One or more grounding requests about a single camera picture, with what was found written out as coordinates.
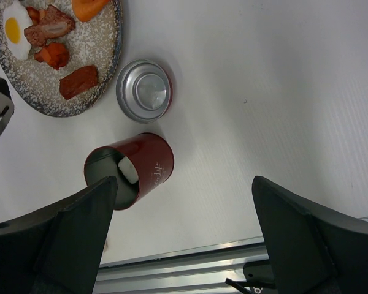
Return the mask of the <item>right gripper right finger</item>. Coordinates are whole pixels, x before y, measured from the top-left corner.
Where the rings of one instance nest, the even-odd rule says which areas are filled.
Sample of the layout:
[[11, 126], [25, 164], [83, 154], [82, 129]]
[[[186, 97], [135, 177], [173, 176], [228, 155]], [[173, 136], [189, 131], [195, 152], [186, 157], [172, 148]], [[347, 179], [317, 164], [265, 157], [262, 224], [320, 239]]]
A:
[[279, 293], [368, 293], [368, 221], [262, 176], [251, 190]]

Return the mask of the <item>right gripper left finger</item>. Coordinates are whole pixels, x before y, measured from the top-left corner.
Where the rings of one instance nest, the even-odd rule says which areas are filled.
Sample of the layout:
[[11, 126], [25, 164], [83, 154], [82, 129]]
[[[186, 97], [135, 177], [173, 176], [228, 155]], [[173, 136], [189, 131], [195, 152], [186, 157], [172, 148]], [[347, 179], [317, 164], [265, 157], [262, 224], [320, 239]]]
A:
[[0, 223], [0, 293], [92, 293], [113, 214], [108, 176]]

